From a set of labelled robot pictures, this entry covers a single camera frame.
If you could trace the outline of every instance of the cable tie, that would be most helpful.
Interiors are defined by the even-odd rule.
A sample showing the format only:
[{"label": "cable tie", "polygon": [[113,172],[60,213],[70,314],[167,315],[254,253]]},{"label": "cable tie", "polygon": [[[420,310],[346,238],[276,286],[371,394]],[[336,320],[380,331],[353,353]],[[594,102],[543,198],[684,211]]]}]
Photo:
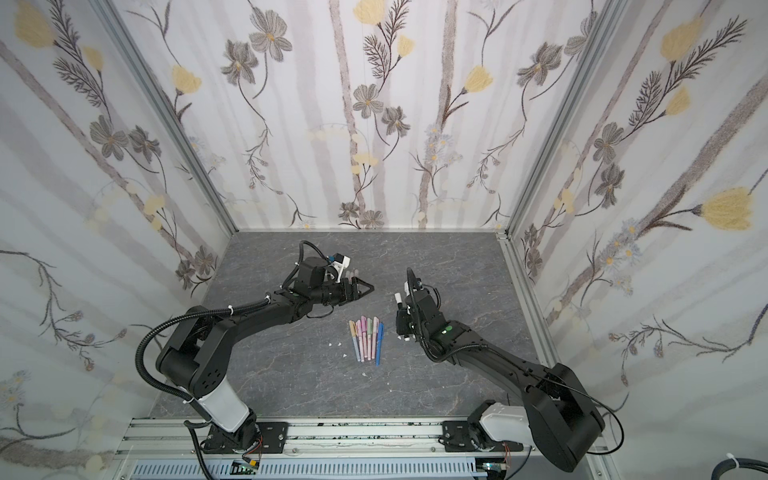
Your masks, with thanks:
[{"label": "cable tie", "polygon": [[734,463],[736,463],[736,468],[740,468],[741,465],[739,465],[739,461],[736,460],[736,457],[733,456],[733,453],[727,453],[725,454],[725,456],[733,460]]}]

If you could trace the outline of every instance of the black mounting bracket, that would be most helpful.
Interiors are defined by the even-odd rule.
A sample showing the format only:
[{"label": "black mounting bracket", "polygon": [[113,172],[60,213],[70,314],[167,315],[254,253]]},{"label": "black mounting bracket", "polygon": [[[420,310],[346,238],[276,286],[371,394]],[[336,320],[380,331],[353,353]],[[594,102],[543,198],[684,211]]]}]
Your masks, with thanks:
[{"label": "black mounting bracket", "polygon": [[[469,422],[446,420],[442,423],[442,437],[440,442],[445,446],[447,453],[451,452],[503,452],[504,443],[489,440],[485,447],[477,445],[477,440],[470,433]],[[523,445],[517,442],[506,442],[510,452],[522,452]]]},{"label": "black mounting bracket", "polygon": [[[261,432],[261,447],[254,453],[283,453],[288,437],[288,423],[257,422],[256,425]],[[236,453],[231,441],[222,435],[221,430],[212,428],[208,434],[208,438],[202,445],[204,453]]]}]

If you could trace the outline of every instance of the floral wallpaper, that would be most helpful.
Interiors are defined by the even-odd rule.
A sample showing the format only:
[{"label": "floral wallpaper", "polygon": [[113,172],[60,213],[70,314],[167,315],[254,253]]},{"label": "floral wallpaper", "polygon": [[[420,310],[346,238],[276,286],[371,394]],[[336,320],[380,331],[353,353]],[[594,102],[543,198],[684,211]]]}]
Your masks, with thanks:
[{"label": "floral wallpaper", "polygon": [[0,12],[0,470],[100,478],[154,402],[136,345],[229,235],[88,3]]},{"label": "floral wallpaper", "polygon": [[766,25],[630,3],[513,232],[561,361],[619,409],[624,479],[768,451]]},{"label": "floral wallpaper", "polygon": [[116,2],[241,229],[501,229],[601,1]]}]

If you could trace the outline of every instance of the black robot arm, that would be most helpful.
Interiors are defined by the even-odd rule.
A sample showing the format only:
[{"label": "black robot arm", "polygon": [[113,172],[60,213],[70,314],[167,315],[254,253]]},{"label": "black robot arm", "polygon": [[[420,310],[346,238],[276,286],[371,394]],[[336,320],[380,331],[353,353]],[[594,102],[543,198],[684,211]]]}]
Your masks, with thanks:
[{"label": "black robot arm", "polygon": [[[487,437],[495,441],[531,439],[550,462],[572,472],[605,427],[592,401],[578,393],[584,387],[573,371],[560,363],[549,368],[523,360],[484,340],[464,323],[446,320],[420,279],[411,269],[408,274],[406,301],[398,305],[397,333],[414,334],[433,362],[447,360],[474,369],[520,398],[525,407],[530,436],[527,431],[505,432],[502,420],[493,424],[481,416],[479,425],[474,425],[476,448],[485,447]],[[503,419],[491,403],[481,407],[487,411],[475,414],[494,413],[496,419]]]},{"label": "black robot arm", "polygon": [[[312,247],[320,257],[304,259],[304,245]],[[215,445],[206,442],[204,451],[248,450],[257,443],[260,432],[253,410],[237,397],[227,381],[232,348],[262,330],[302,319],[317,304],[335,307],[371,293],[370,283],[343,276],[348,266],[348,257],[339,253],[326,257],[317,247],[302,241],[295,268],[281,288],[266,295],[264,301],[219,310],[195,306],[182,317],[153,329],[137,349],[139,374],[155,388],[180,396],[211,423],[210,437]],[[176,324],[155,366],[178,389],[160,384],[144,368],[147,344],[162,329]]]}]

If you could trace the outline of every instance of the pen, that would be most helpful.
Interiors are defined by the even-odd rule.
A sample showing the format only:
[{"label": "pen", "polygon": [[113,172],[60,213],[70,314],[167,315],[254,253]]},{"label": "pen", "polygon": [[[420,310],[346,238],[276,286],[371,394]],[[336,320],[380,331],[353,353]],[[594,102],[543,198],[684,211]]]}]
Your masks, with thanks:
[{"label": "pen", "polygon": [[355,356],[359,362],[360,351],[357,349],[357,333],[355,332],[355,323],[352,320],[349,321],[349,332],[352,333],[352,345],[355,347]]},{"label": "pen", "polygon": [[360,320],[357,320],[355,322],[355,332],[357,333],[357,341],[360,343],[360,361],[365,362],[365,359],[362,356],[362,322]]},{"label": "pen", "polygon": [[371,360],[376,360],[376,334],[379,332],[379,317],[373,317],[373,335],[371,335]]},{"label": "pen", "polygon": [[373,319],[372,318],[368,318],[368,330],[366,330],[366,332],[368,333],[368,360],[371,360],[373,358],[371,354],[374,353],[372,351],[373,344],[371,343],[371,336],[373,335]]},{"label": "pen", "polygon": [[366,355],[368,352],[368,319],[365,316],[360,317],[360,326],[362,327],[362,352],[360,352],[360,356],[367,360],[369,359]]},{"label": "pen", "polygon": [[379,332],[376,337],[376,366],[379,366],[379,360],[382,357],[382,337],[384,336],[384,324],[379,322]]}]

